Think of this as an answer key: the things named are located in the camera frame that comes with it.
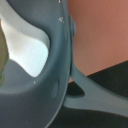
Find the grey teal gripper finger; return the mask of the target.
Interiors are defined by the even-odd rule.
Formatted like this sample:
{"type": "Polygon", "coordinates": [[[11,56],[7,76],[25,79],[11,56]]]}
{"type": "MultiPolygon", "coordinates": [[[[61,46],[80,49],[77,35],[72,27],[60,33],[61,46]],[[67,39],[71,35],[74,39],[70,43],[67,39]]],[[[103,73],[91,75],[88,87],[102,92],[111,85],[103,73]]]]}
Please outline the grey teal gripper finger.
{"type": "Polygon", "coordinates": [[[5,35],[2,30],[2,25],[0,20],[0,87],[4,83],[4,79],[5,79],[4,70],[8,58],[9,58],[9,53],[8,53],[7,43],[6,43],[5,35]]]}

